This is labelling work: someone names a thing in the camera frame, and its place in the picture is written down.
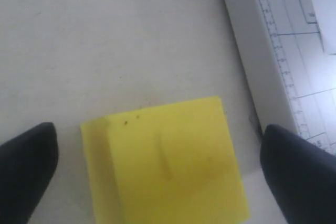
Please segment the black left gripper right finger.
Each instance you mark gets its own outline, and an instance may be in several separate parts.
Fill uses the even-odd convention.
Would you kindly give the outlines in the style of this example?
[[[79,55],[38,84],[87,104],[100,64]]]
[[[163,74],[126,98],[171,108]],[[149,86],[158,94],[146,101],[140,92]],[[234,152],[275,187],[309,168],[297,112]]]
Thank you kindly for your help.
[[[260,163],[287,223],[335,223],[335,156],[271,124]]]

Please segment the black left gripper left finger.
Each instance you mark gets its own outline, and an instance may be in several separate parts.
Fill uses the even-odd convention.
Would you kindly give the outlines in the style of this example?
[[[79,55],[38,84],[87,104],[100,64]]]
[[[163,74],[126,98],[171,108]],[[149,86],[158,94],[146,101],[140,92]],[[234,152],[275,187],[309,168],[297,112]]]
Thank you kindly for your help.
[[[57,133],[43,122],[1,145],[1,223],[28,223],[57,168]]]

